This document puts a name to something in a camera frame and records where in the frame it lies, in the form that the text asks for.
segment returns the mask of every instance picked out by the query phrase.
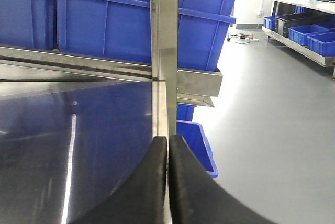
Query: metal bar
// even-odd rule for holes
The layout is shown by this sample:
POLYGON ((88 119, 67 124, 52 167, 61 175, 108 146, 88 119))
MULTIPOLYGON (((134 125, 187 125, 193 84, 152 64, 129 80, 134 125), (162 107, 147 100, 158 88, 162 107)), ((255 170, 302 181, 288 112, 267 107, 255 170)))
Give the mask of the metal bar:
POLYGON ((318 53, 309 50, 308 48, 299 45, 298 43, 289 40, 286 37, 279 35, 278 33, 271 31, 265 27, 263 27, 263 31, 266 35, 276 39, 277 41, 281 42, 282 44, 290 47, 291 49, 299 52, 300 54, 306 56, 307 58, 313 60, 314 62, 320 64, 323 67, 333 66, 335 64, 335 57, 323 57, 318 53))
POLYGON ((150 0, 152 78, 166 81, 169 133, 176 133, 178 0, 150 0))
POLYGON ((69 55, 55 51, 35 51, 0 47, 0 59, 54 66, 71 66, 73 69, 80 70, 136 74, 151 78, 151 67, 147 64, 127 61, 122 62, 107 58, 94 58, 87 55, 69 55))
POLYGON ((335 14, 335 3, 330 3, 326 1, 320 1, 320 0, 276 0, 276 1, 335 14))
POLYGON ((178 69, 178 93, 217 97, 222 78, 218 69, 217 72, 178 69))
MULTIPOLYGON (((0 79, 61 81, 91 80, 95 77, 130 81, 151 80, 151 66, 148 64, 67 55, 54 51, 41 52, 0 47, 0 63, 2 64, 0 79), (13 67, 5 68, 4 64, 13 67), (24 71, 22 68, 16 70, 16 66, 27 68, 24 71)), ((177 78, 179 93, 218 96, 222 74, 219 70, 209 72, 180 68, 177 78)))
POLYGON ((177 93, 178 103, 214 107, 210 97, 177 93))
MULTIPOLYGON (((178 89, 182 92, 177 95, 177 102, 190 105, 212 106, 212 103, 204 102, 210 100, 209 96, 219 93, 222 74, 220 72, 199 72, 197 77, 195 70, 179 70, 178 75, 182 77, 179 82, 178 89), (206 82, 218 84, 218 86, 208 85, 206 82), (201 91, 200 94, 194 94, 194 91, 201 91)), ((34 64, 26 62, 17 62, 9 60, 0 60, 0 80, 9 81, 151 81, 149 77, 141 77, 136 75, 126 75, 119 73, 108 73, 99 71, 88 71, 71 69, 65 67, 34 64)))

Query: blue storage bin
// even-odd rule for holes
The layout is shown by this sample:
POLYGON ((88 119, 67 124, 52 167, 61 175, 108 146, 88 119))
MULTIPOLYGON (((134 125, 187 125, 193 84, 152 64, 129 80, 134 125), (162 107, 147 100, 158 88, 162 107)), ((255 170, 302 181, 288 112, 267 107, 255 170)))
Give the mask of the blue storage bin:
POLYGON ((335 32, 309 36, 308 47, 324 57, 335 57, 335 32))
POLYGON ((53 49, 54 0, 0 0, 0 43, 53 49))
POLYGON ((311 12, 311 11, 312 11, 312 9, 310 9, 310 8, 295 6, 294 13, 298 14, 298 13, 311 12))
POLYGON ((274 31, 276 25, 276 16, 265 16, 263 20, 264 27, 274 31))
POLYGON ((308 36, 318 35, 329 32, 329 29, 318 25, 304 25, 299 27, 292 27, 288 29, 289 39, 302 45, 308 45, 308 36))
MULTIPOLYGON (((214 71, 234 0, 180 0, 178 65, 214 71)), ((61 51, 151 63, 149 0, 58 0, 61 51)))
POLYGON ((178 104, 177 120, 192 121, 195 105, 178 104))
POLYGON ((219 172, 203 127, 197 123, 177 121, 177 134, 184 136, 189 148, 206 169, 207 173, 212 178, 217 178, 219 172))

